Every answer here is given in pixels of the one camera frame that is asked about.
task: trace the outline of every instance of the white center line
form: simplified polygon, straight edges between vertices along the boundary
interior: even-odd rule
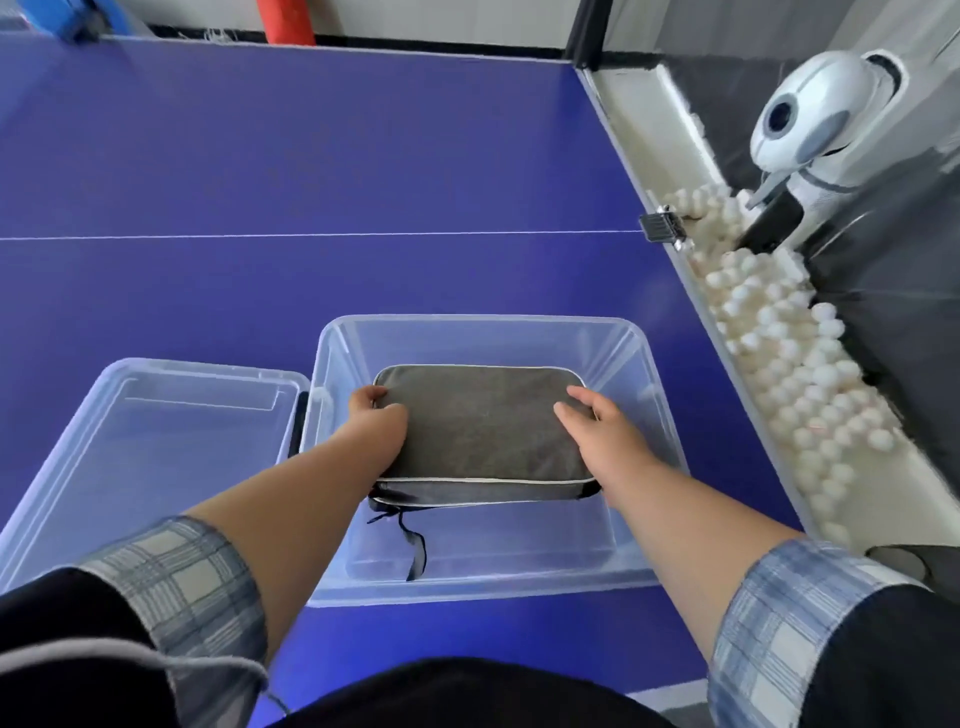
[[[0,237],[0,242],[43,240],[199,240],[228,237],[419,237],[422,235],[616,235],[631,231],[426,231],[426,232],[247,232],[199,235],[38,235]]]

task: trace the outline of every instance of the rolled-up sleeve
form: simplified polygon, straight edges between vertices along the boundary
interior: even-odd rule
[[[92,554],[77,568],[130,604],[155,648],[182,657],[263,663],[266,620],[246,562],[216,529],[187,517]],[[180,725],[245,725],[259,686],[239,670],[170,670]]]
[[[708,702],[718,728],[787,728],[800,722],[830,637],[874,593],[910,578],[833,544],[774,548],[748,571],[717,635]]]

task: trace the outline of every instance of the blue table tennis table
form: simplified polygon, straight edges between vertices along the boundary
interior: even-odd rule
[[[309,376],[338,316],[488,313],[639,325],[692,473],[800,525],[571,66],[7,34],[0,68],[0,520],[117,359]],[[307,609],[275,691],[438,655],[621,692],[707,671],[651,587]]]

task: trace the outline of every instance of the forearm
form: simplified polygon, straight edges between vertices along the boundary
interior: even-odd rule
[[[267,620],[268,660],[324,574],[379,475],[356,432],[341,432],[187,511],[250,567]]]
[[[747,569],[803,534],[665,465],[635,479],[617,489],[617,506],[709,660]]]

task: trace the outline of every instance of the plastic box lid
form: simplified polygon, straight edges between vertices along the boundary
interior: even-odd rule
[[[623,319],[548,316],[347,316],[320,337],[301,449],[347,418],[350,392],[396,364],[554,366],[616,401],[663,460],[686,470],[646,337]],[[656,583],[622,518],[600,496],[411,512],[427,567],[396,519],[361,504],[311,606],[559,594]]]
[[[291,372],[111,364],[0,533],[0,592],[285,459],[308,386]]]

